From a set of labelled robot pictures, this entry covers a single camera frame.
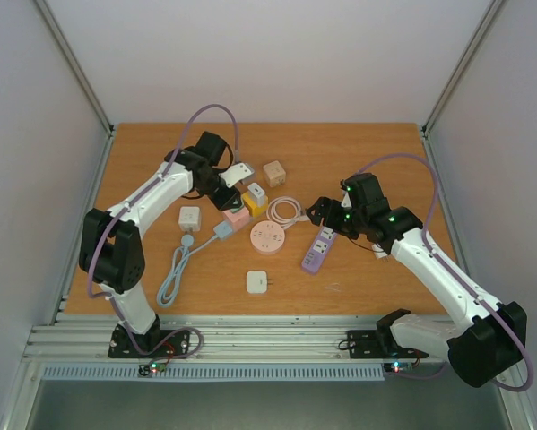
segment gray floor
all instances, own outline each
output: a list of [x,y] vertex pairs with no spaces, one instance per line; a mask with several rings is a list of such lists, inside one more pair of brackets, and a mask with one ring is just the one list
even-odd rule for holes
[[495,387],[435,381],[140,383],[44,381],[29,429],[510,428]]

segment blue cable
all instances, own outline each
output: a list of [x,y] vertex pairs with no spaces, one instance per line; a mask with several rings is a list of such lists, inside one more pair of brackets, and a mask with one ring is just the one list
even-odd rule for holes
[[[193,251],[189,251],[188,248],[190,248],[190,246],[195,243],[195,239],[190,235],[182,236],[182,239],[180,239],[181,245],[177,249],[175,249],[175,252],[172,254],[172,265],[170,266],[170,272],[167,275],[167,278],[162,282],[162,285],[159,288],[159,292],[157,293],[157,303],[159,304],[159,306],[169,307],[173,304],[173,302],[177,298],[178,290],[180,289],[180,280],[182,278],[182,272],[188,264],[188,259],[191,255],[196,254],[198,251],[205,248],[206,246],[214,242],[216,239],[218,239],[218,236],[214,235]],[[175,286],[170,292],[170,294],[168,294],[170,284],[173,280],[175,282]]]

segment wooden surface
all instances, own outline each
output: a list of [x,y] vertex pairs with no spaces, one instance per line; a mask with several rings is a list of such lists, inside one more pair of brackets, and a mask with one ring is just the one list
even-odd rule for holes
[[[163,156],[176,144],[183,125],[123,124],[108,159],[96,207],[106,209],[122,201],[154,173]],[[203,130],[232,143],[231,125],[195,125],[185,145],[194,144]],[[286,184],[265,188],[270,199],[290,195],[303,206],[325,195],[341,200],[340,180],[379,156],[391,152],[424,155],[416,125],[411,124],[242,124],[242,160],[256,170],[256,182],[265,186],[262,166],[275,159],[286,170]],[[428,171],[419,163],[394,159],[373,168],[392,207],[407,206],[424,219],[432,194]],[[178,211],[197,204],[203,227],[195,233],[200,245],[222,221],[208,199],[180,199],[152,225],[143,241],[146,270],[144,290],[159,314],[386,314],[400,307],[416,313],[443,313],[433,296],[400,263],[378,261],[373,253],[337,237],[316,276],[300,269],[300,262],[317,234],[309,222],[286,232],[282,250],[262,256],[253,250],[249,232],[216,241],[191,257],[173,306],[162,309],[155,295],[170,267],[173,250],[180,245]],[[431,227],[433,237],[452,254],[445,222],[438,211]],[[368,245],[364,237],[359,242]],[[264,295],[246,292],[246,273],[265,270],[273,284]],[[112,313],[105,300],[90,300],[85,274],[77,269],[65,309],[74,314]]]

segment robotic arm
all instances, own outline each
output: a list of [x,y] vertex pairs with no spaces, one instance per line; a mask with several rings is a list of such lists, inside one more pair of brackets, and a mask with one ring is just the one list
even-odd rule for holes
[[[196,146],[181,150],[170,167],[172,152],[169,153],[154,175],[121,203],[107,211],[92,209],[85,216],[79,266],[87,272],[94,270],[93,280],[117,307],[119,325],[126,323],[144,350],[151,350],[162,339],[159,318],[149,306],[141,284],[144,234],[176,199],[191,191],[208,196],[219,211],[242,205],[234,185],[252,175],[252,171],[244,163],[216,168],[225,148],[229,146],[220,136],[204,132]],[[92,268],[101,234],[123,209],[125,213],[109,233],[113,243],[105,241]],[[116,331],[123,332],[118,326]]]
[[350,239],[365,235],[377,255],[391,254],[413,272],[453,321],[428,321],[404,309],[385,316],[377,322],[377,336],[388,356],[398,346],[421,350],[449,361],[473,387],[521,360],[517,345],[481,302],[489,304],[524,344],[527,317],[521,306],[516,302],[502,305],[478,286],[423,231],[421,221],[409,209],[391,209],[374,175],[354,175],[342,181],[341,187],[342,202],[320,197],[308,209],[312,223],[322,223]]

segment pink cube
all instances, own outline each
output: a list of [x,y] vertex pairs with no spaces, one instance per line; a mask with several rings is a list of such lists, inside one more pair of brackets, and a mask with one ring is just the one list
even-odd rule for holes
[[250,212],[245,206],[240,211],[232,213],[232,211],[223,211],[222,217],[230,224],[232,230],[236,233],[250,221]]

